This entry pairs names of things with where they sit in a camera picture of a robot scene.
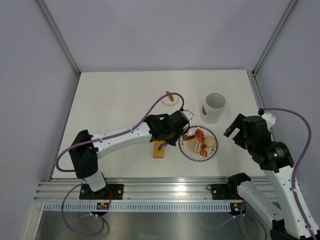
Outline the metal food tongs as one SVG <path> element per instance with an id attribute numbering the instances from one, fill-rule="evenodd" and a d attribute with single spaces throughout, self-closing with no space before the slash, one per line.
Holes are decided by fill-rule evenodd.
<path id="1" fill-rule="evenodd" d="M 157 150 L 162 151 L 167 145 L 168 143 L 164 141 L 158 146 Z"/>

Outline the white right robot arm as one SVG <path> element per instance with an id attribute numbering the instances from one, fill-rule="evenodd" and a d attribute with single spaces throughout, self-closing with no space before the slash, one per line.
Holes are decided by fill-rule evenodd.
<path id="1" fill-rule="evenodd" d="M 226 129 L 224 136 L 233 137 L 236 145 L 247 150 L 253 161 L 263 170 L 271 183 L 279 207 L 276 207 L 259 190 L 245 173 L 232 175 L 227 181 L 227 193 L 241 197 L 263 219 L 273 240 L 318 240 L 320 227 L 312 217 L 299 187 L 294 163 L 288 147 L 273 141 L 269 129 L 276 118 L 269 112 L 244 116 L 238 114 Z"/>

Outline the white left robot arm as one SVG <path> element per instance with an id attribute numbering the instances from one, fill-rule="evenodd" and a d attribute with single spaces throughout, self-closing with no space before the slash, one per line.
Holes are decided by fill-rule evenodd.
<path id="1" fill-rule="evenodd" d="M 95 198 L 103 199 L 108 194 L 108 184 L 99 170 L 99 159 L 132 145 L 154 141 L 175 146 L 189 130 L 193 117 L 189 110 L 179 109 L 172 114 L 148 115 L 128 129 L 104 134 L 89 134 L 87 130 L 79 132 L 68 151 L 76 177 L 86 182 Z"/>

